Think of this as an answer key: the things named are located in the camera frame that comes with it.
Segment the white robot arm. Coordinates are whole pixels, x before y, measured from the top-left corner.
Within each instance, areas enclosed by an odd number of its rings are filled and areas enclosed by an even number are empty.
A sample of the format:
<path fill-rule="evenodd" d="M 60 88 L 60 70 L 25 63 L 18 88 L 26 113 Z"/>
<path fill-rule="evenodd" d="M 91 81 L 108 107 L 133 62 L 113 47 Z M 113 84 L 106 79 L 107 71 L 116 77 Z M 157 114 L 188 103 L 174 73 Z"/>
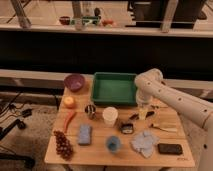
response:
<path fill-rule="evenodd" d="M 184 115 L 207 132 L 198 171 L 213 171 L 213 103 L 183 93 L 162 83 L 159 69 L 150 69 L 135 77 L 136 103 L 142 107 L 155 97 Z"/>

